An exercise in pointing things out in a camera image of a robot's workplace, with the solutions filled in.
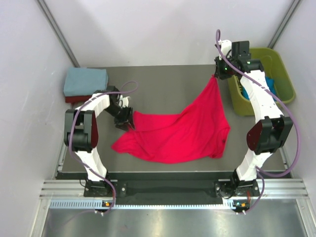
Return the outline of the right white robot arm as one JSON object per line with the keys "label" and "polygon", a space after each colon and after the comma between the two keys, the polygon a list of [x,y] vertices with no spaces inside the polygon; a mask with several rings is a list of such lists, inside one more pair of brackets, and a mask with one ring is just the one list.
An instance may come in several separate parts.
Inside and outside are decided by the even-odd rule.
{"label": "right white robot arm", "polygon": [[263,64],[252,59],[248,41],[216,41],[219,56],[215,58],[215,76],[228,79],[237,76],[248,94],[255,124],[246,136],[247,153],[234,170],[230,181],[217,183],[218,196],[229,199],[254,189],[258,170],[265,161],[282,147],[293,126],[290,117],[284,116],[276,105],[267,86]]}

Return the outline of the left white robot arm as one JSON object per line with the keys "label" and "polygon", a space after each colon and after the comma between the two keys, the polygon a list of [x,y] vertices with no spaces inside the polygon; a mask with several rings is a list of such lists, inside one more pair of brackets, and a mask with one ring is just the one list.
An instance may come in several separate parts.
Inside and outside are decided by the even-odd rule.
{"label": "left white robot arm", "polygon": [[129,106],[127,94],[136,91],[121,91],[115,86],[97,90],[81,106],[65,112],[64,143],[69,154],[87,172],[88,184],[102,196],[116,196],[114,185],[107,178],[108,170],[101,161],[97,150],[99,133],[97,118],[107,112],[114,118],[116,128],[130,131],[135,128],[133,108]]}

